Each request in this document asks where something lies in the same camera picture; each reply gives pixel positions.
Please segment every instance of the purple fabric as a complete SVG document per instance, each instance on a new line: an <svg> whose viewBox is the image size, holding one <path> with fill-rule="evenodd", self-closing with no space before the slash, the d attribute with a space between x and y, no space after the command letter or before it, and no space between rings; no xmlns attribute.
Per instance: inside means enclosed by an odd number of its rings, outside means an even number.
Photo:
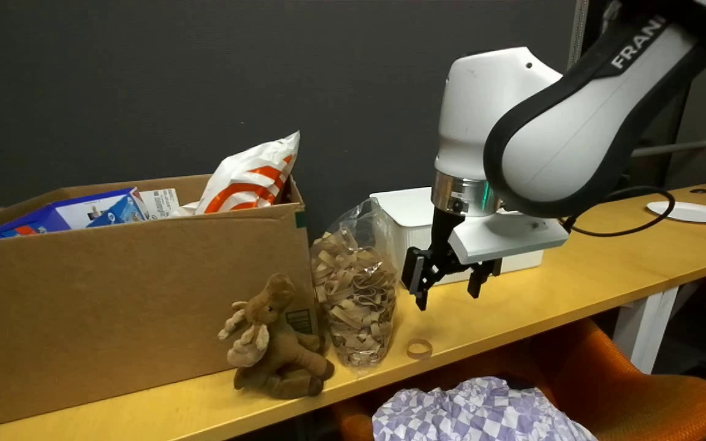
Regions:
<svg viewBox="0 0 706 441"><path fill-rule="evenodd" d="M591 441L536 387L473 376L454 390L399 390L373 417L377 441Z"/></svg>

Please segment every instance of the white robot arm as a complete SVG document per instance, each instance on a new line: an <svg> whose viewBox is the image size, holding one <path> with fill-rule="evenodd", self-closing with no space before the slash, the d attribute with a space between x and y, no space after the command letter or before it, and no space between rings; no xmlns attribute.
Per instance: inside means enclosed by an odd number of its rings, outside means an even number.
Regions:
<svg viewBox="0 0 706 441"><path fill-rule="evenodd" d="M406 250L402 274L419 308L449 272L473 270L478 297L499 258L562 244L556 217L617 187L645 125L703 65L706 0L620 0L616 22L564 76L530 48L454 62L431 244Z"/></svg>

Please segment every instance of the plush animal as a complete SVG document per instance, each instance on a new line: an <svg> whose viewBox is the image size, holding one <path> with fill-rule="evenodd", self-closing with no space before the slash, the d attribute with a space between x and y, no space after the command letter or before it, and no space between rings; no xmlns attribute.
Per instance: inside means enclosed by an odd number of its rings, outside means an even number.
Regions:
<svg viewBox="0 0 706 441"><path fill-rule="evenodd" d="M249 302L232 303L232 315L218 338L228 340L243 324L247 325L228 349L228 362L238 367L236 390L307 396L319 394L334 375L334 362L317 352L317 336L287 324L283 310L297 294L299 286L290 276L275 274Z"/></svg>

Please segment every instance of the orange chair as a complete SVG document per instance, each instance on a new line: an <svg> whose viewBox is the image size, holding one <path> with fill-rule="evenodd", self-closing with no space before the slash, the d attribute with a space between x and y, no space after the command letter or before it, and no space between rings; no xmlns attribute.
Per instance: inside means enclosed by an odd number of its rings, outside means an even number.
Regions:
<svg viewBox="0 0 706 441"><path fill-rule="evenodd" d="M449 390L480 375L536 384L598 438L706 438L706 379L643 375L592 320L578 320L334 405L331 417L340 438L364 441L373 438L370 414L396 390Z"/></svg>

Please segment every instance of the black wall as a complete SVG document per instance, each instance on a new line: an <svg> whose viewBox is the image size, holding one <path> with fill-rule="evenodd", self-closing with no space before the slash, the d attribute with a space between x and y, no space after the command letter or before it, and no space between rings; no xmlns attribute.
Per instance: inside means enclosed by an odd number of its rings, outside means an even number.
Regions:
<svg viewBox="0 0 706 441"><path fill-rule="evenodd" d="M0 0L0 206L65 184L204 173L303 133L317 236L431 182L454 59L565 65L573 0Z"/></svg>

